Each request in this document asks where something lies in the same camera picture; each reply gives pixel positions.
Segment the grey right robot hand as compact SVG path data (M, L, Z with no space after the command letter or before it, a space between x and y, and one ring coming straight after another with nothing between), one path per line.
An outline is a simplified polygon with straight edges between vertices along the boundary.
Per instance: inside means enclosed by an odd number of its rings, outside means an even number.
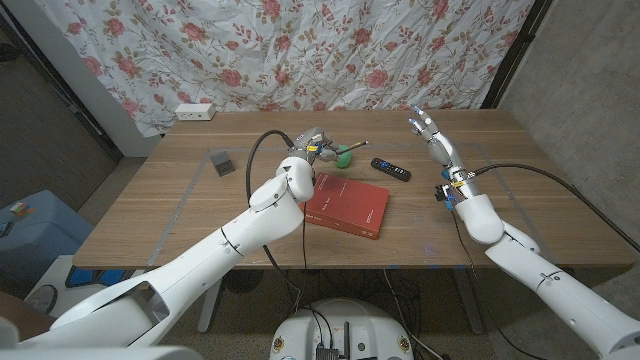
M417 105L413 106L413 110L419 119L409 119L409 123L413 126L412 132L427 142L432 159L445 168L464 168L464 163L456 148L440 132L430 115Z

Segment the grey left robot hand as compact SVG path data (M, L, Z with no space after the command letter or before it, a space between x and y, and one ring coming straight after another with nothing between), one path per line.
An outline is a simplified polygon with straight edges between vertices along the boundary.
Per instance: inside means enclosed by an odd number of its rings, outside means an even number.
M339 146L321 127L311 128L294 141L289 150L289 155L306 160L310 165L315 160L323 162L335 162L337 167L346 167L352 158L351 152L344 150L345 146Z

